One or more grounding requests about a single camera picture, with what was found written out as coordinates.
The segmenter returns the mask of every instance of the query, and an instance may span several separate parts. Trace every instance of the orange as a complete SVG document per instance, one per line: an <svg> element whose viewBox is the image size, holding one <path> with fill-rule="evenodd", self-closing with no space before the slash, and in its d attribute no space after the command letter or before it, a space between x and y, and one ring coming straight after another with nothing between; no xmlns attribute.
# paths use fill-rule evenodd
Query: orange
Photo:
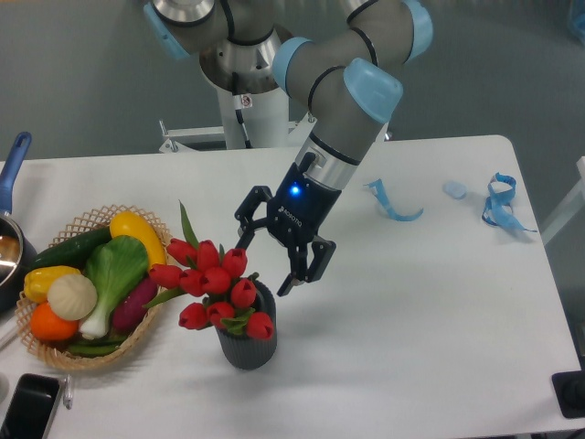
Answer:
<svg viewBox="0 0 585 439"><path fill-rule="evenodd" d="M30 332L42 341L67 340L77 333L79 326L79 320L68 321L57 316L47 302L37 305L30 317Z"/></svg>

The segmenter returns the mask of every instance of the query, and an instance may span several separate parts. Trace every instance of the smartphone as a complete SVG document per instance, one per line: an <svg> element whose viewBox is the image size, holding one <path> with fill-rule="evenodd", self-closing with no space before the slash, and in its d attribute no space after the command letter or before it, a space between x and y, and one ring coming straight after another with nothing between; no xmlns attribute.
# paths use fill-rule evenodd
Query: smartphone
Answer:
<svg viewBox="0 0 585 439"><path fill-rule="evenodd" d="M15 387L0 439L44 439L59 406L61 381L25 373Z"/></svg>

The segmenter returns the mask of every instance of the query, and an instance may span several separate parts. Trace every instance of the blue light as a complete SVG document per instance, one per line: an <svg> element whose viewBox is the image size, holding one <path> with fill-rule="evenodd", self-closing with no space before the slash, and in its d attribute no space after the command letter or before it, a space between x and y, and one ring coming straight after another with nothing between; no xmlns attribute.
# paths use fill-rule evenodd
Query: blue light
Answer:
<svg viewBox="0 0 585 439"><path fill-rule="evenodd" d="M291 194L291 197L298 197L301 195L301 189L296 185L292 185L289 189L289 194Z"/></svg>

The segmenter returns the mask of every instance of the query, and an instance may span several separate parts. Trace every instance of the robotiq logo text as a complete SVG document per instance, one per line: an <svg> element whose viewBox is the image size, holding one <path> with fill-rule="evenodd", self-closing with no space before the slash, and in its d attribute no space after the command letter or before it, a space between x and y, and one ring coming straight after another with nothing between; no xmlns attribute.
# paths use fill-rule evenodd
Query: robotiq logo text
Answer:
<svg viewBox="0 0 585 439"><path fill-rule="evenodd" d="M289 212L287 209L284 208L284 206L281 206L280 209L278 209L279 212L283 213L286 217L288 217L289 220L291 220L293 223L295 223L297 226L302 227L303 226L303 222L296 218L291 212Z"/></svg>

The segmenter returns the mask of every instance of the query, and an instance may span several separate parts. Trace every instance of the bok choy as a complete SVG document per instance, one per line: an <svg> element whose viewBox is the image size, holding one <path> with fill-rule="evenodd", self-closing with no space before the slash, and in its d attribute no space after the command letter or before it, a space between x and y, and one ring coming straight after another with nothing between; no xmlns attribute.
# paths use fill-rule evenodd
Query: bok choy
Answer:
<svg viewBox="0 0 585 439"><path fill-rule="evenodd" d="M98 292L98 302L80 326L84 338L104 337L110 329L110 314L140 283L148 268L143 244L130 236L119 236L98 247L88 259L85 276Z"/></svg>

